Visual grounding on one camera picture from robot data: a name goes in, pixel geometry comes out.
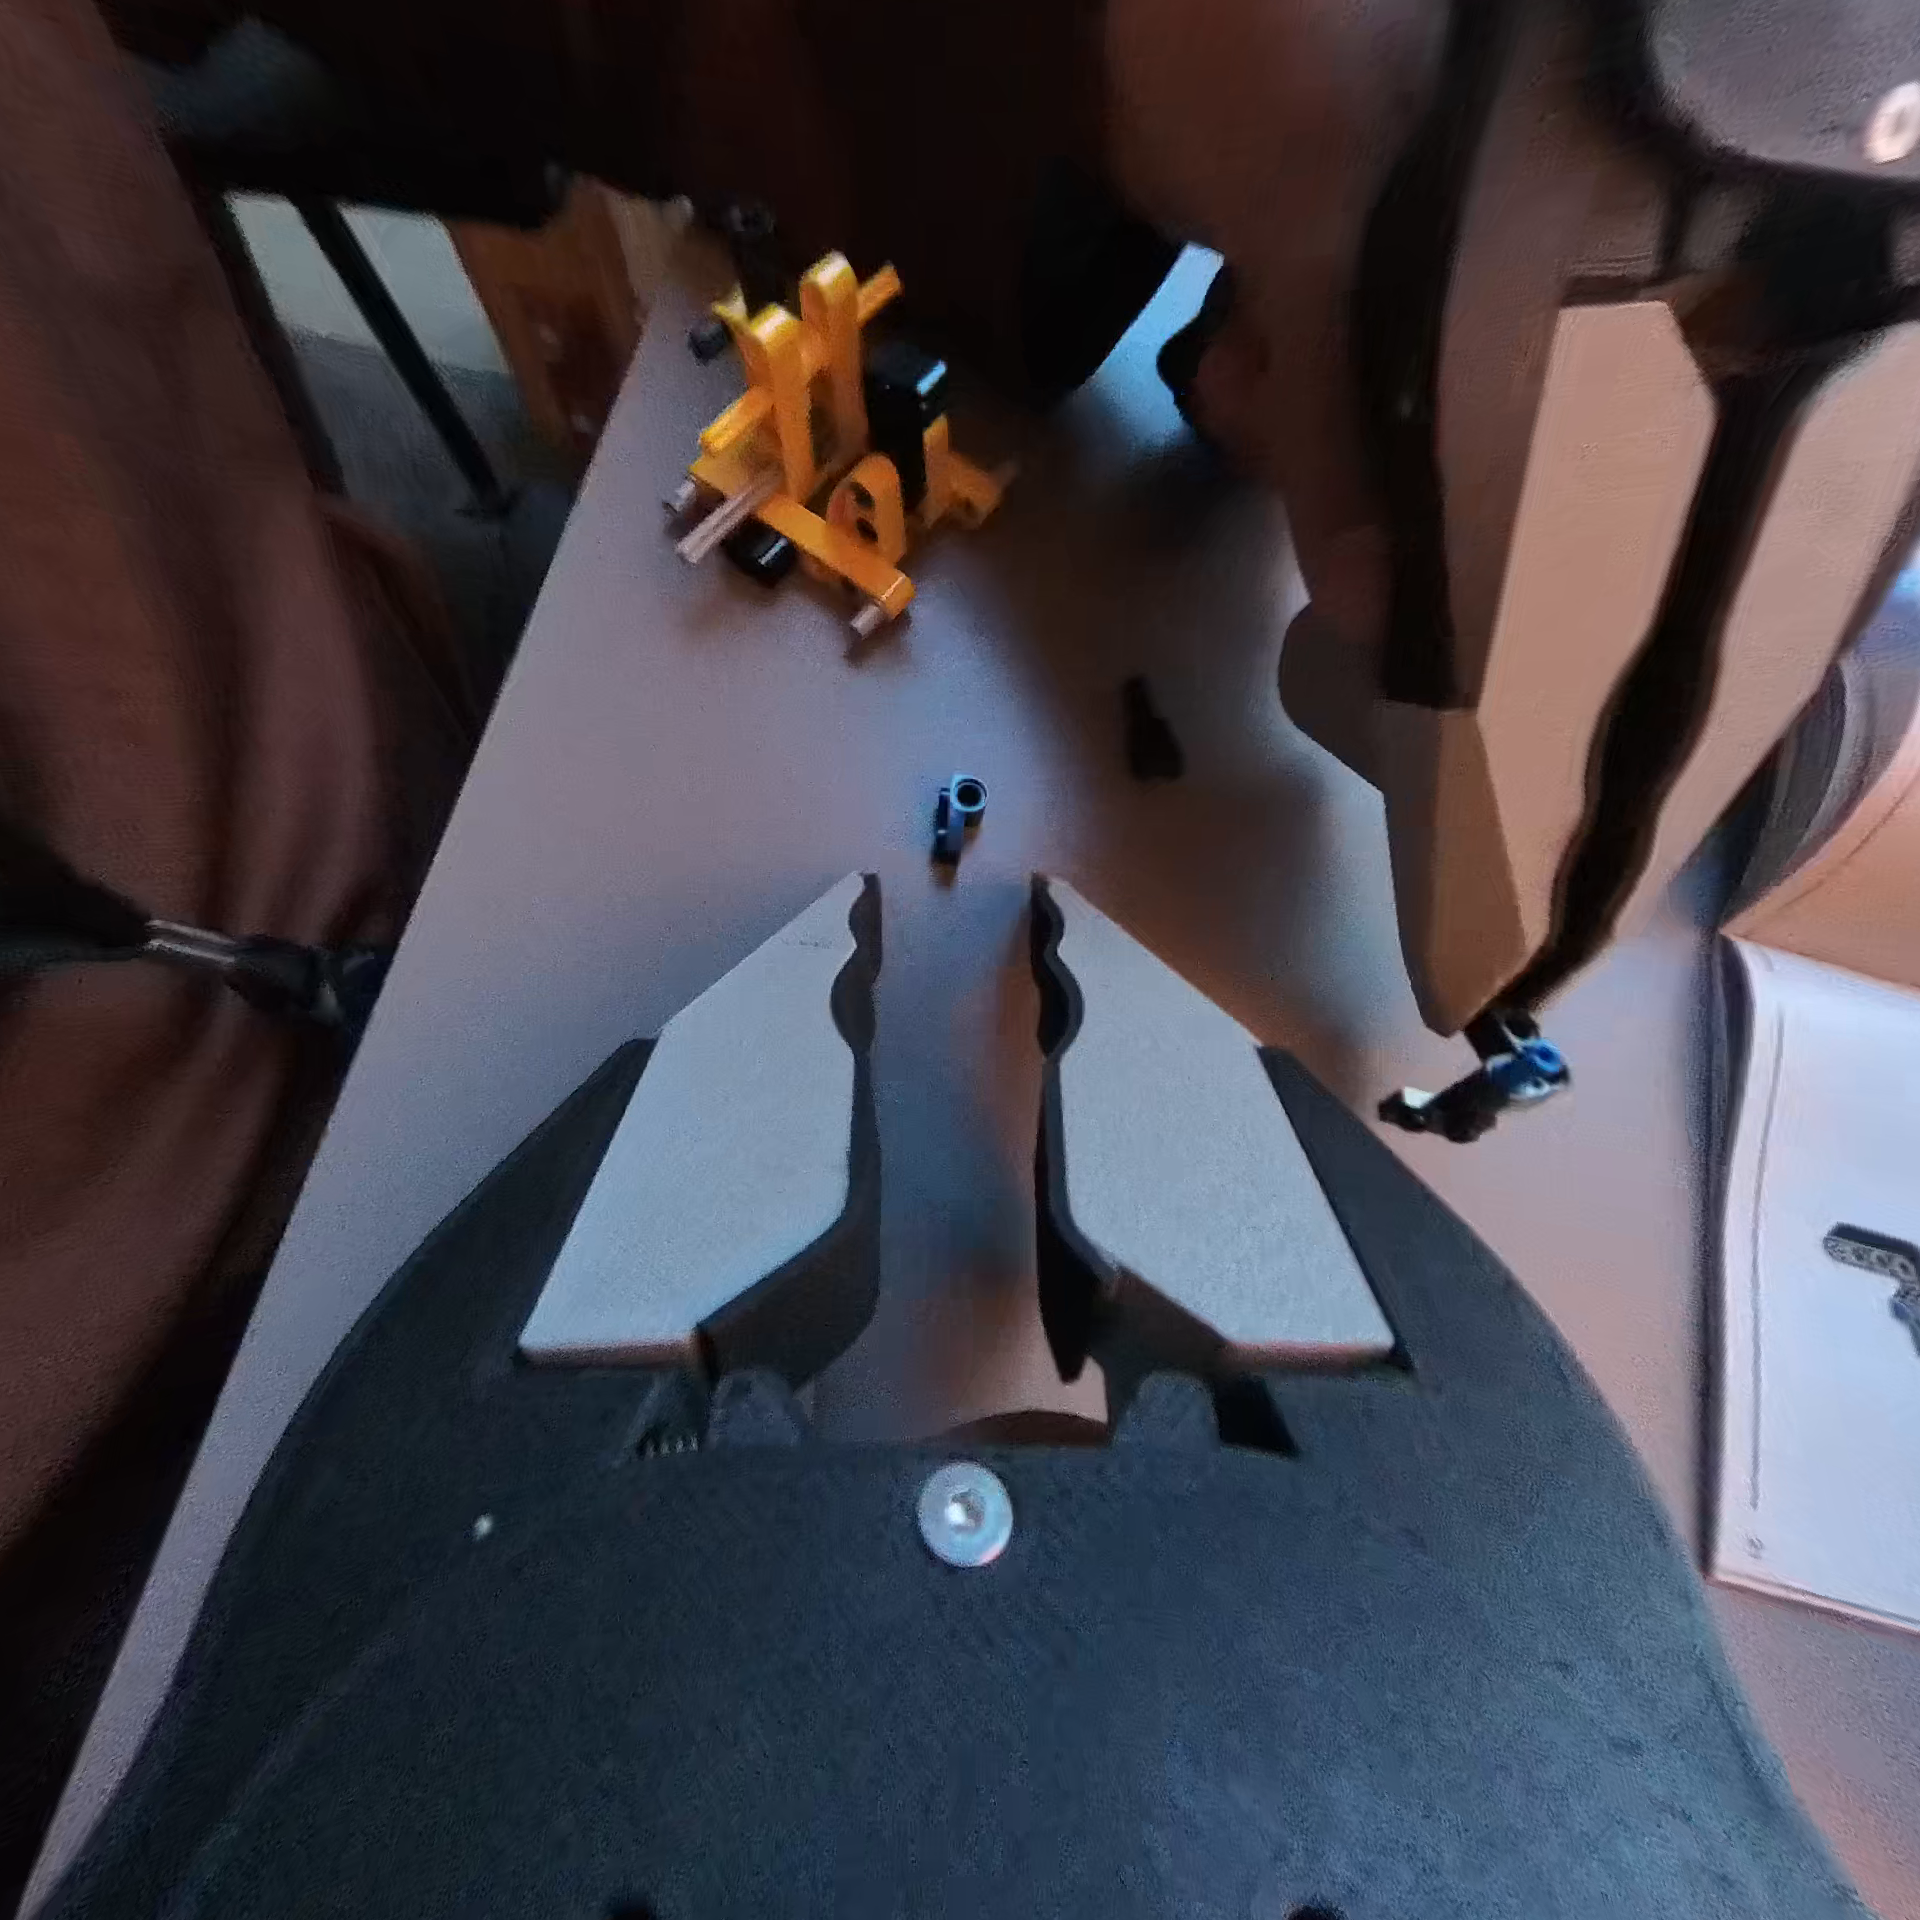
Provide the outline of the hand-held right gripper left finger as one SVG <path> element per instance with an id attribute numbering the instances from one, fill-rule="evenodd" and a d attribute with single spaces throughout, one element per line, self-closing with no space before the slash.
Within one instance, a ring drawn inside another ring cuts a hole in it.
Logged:
<path id="1" fill-rule="evenodd" d="M 807 1388 L 880 1290 L 880 881 L 853 872 L 647 1050 L 519 1333 L 534 1365 Z"/>

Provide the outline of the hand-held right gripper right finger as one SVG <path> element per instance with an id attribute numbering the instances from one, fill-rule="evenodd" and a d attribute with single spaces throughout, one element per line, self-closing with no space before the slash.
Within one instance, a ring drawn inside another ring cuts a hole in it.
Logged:
<path id="1" fill-rule="evenodd" d="M 1351 1372 L 1397 1336 L 1257 1035 L 1067 881 L 1029 884 L 1047 1355 L 1112 1403 L 1152 1373 Z"/>

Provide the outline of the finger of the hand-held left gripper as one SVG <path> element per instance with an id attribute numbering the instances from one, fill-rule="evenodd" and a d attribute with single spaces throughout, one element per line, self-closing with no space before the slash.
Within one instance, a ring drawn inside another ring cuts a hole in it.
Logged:
<path id="1" fill-rule="evenodd" d="M 1917 355 L 1898 322 L 1720 384 L 1650 633 L 1591 740 L 1549 943 L 1503 1004 L 1538 1013 L 1645 919 L 1861 633 L 1917 528 Z"/>
<path id="2" fill-rule="evenodd" d="M 1690 527 L 1717 401 L 1667 297 L 1563 304 L 1435 380 L 1373 652 L 1302 616 L 1283 709 L 1381 799 L 1409 986 L 1445 1039 L 1567 909 L 1595 752 Z"/>

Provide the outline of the black lego beam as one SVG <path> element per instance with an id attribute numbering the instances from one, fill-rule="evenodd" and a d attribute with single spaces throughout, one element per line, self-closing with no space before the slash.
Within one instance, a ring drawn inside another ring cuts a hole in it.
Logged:
<path id="1" fill-rule="evenodd" d="M 1529 1050 L 1542 1028 L 1534 1018 L 1515 1009 L 1491 1009 L 1472 1020 L 1464 1035 L 1472 1047 L 1475 1068 L 1439 1093 L 1400 1088 L 1383 1095 L 1376 1105 L 1381 1123 L 1406 1133 L 1470 1145 L 1523 1103 L 1537 1080 Z"/>

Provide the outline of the yellow lego assembly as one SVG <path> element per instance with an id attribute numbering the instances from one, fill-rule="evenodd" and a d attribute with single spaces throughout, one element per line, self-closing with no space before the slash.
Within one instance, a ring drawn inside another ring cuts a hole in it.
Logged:
<path id="1" fill-rule="evenodd" d="M 720 360 L 741 388 L 663 496 L 670 539 L 687 564 L 723 556 L 762 587 L 805 571 L 873 640 L 915 603 L 920 546 L 990 521 L 1013 472 L 953 443 L 949 367 L 891 324 L 894 267 L 857 275 L 829 251 L 792 275 L 755 224 L 730 244 L 734 283 L 703 319 L 731 328 Z"/>

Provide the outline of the person's left hand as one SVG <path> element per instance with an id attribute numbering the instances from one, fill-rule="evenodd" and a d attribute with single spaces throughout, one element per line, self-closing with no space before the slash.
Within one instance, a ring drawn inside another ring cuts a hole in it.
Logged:
<path id="1" fill-rule="evenodd" d="M 1113 2 L 1102 26 L 1117 186 L 1233 277 L 1193 378 L 1197 420 L 1278 493 L 1310 633 L 1362 652 L 1385 624 L 1389 570 L 1354 285 L 1448 27 L 1448 5 L 1418 2 Z"/>

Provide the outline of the round grey container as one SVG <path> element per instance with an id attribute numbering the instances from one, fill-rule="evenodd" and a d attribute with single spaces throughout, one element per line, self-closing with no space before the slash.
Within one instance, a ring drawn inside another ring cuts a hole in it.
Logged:
<path id="1" fill-rule="evenodd" d="M 1918 559 L 1768 763 L 1722 931 L 1918 988 Z"/>

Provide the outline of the white instruction booklet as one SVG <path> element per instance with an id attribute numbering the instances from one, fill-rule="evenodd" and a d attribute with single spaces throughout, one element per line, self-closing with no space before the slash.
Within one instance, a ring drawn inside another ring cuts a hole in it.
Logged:
<path id="1" fill-rule="evenodd" d="M 1917 994 L 1720 947 L 1717 1581 L 1918 1627 Z"/>

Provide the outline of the person in brown sleeve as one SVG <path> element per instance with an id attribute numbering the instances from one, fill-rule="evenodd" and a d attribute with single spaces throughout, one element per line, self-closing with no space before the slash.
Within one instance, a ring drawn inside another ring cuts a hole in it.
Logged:
<path id="1" fill-rule="evenodd" d="M 167 922 L 393 938 L 477 744 L 448 617 L 314 488 L 95 5 L 6 5 L 2 337 L 6 825 Z M 6 1551 L 270 1260 L 341 1073 L 177 968 L 6 988 Z"/>

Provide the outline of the black metal rod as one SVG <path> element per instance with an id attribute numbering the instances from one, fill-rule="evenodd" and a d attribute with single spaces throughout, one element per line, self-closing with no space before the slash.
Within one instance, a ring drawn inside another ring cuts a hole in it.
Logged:
<path id="1" fill-rule="evenodd" d="M 453 397 L 434 360 L 405 319 L 393 288 L 373 260 L 341 204 L 314 195 L 293 197 L 293 211 L 344 285 L 353 309 L 369 324 L 375 345 L 389 360 L 402 388 L 432 428 L 472 499 L 472 512 L 503 519 L 513 490 L 501 480 L 490 453 Z"/>

